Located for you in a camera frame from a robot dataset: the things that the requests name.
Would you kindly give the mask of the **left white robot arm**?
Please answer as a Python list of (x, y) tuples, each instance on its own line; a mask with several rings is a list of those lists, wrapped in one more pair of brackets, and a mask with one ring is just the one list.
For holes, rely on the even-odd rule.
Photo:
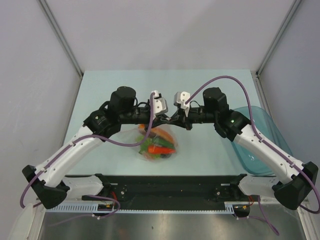
[[(135, 148), (144, 144), (161, 114), (168, 111), (167, 101), (157, 90), (151, 92), (149, 100), (138, 102), (136, 91), (128, 86), (120, 86), (110, 99), (93, 111), (84, 121), (78, 132), (56, 153), (36, 166), (27, 165), (22, 174), (28, 184), (20, 197), (20, 206), (29, 189), (36, 194), (45, 209), (53, 209), (71, 198), (98, 198), (105, 200), (111, 188), (102, 174), (77, 177), (71, 182), (66, 174), (90, 151), (102, 143)], [(144, 137), (134, 143), (122, 143), (111, 139), (121, 131), (122, 125), (147, 127)]]

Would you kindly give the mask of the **green toy chili pepper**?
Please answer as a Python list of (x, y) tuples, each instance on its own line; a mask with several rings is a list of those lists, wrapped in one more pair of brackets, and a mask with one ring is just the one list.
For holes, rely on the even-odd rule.
[(157, 145), (157, 146), (162, 146), (162, 147), (166, 147), (166, 148), (169, 148), (169, 149), (174, 149), (175, 146), (173, 143), (161, 138), (161, 137), (155, 137), (153, 138), (152, 140), (152, 143), (154, 145)]

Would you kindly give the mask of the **dark purple toy fruit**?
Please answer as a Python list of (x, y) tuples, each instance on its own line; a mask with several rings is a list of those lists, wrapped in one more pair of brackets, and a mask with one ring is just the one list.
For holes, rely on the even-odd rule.
[(161, 159), (169, 159), (173, 154), (172, 153), (168, 153), (168, 154), (161, 154), (160, 158)]

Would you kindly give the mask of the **red toy carrot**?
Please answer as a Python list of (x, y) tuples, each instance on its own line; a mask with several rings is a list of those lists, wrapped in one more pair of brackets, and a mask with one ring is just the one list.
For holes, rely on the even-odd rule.
[(140, 145), (139, 153), (149, 153), (149, 154), (173, 154), (176, 153), (176, 148), (167, 148), (152, 143), (152, 138), (148, 138), (143, 144)]

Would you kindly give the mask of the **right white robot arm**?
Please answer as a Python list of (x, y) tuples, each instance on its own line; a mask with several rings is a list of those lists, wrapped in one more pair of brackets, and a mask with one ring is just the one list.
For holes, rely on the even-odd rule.
[(230, 188), (231, 196), (242, 201), (249, 195), (275, 198), (290, 210), (302, 205), (315, 186), (318, 167), (311, 161), (303, 163), (279, 148), (258, 130), (242, 113), (229, 108), (226, 95), (218, 87), (206, 89), (203, 105), (191, 107), (191, 95), (177, 92), (171, 117), (173, 125), (191, 130), (194, 124), (212, 123), (222, 137), (254, 154), (273, 172), (274, 177), (243, 175)]

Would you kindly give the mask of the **clear zip top bag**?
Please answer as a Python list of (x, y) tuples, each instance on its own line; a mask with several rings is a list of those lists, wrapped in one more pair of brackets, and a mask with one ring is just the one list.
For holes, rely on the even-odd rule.
[[(112, 139), (123, 144), (134, 144), (142, 141), (146, 133), (145, 125), (139, 124), (136, 127), (121, 130)], [(178, 141), (171, 127), (165, 124), (152, 128), (142, 144), (127, 149), (137, 159), (160, 162), (177, 155)]]

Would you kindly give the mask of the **green toy grapes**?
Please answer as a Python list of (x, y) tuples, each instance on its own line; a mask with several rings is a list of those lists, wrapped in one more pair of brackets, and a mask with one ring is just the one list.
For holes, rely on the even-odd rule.
[(162, 158), (160, 154), (150, 154), (147, 152), (144, 152), (143, 156), (149, 161), (159, 160)]

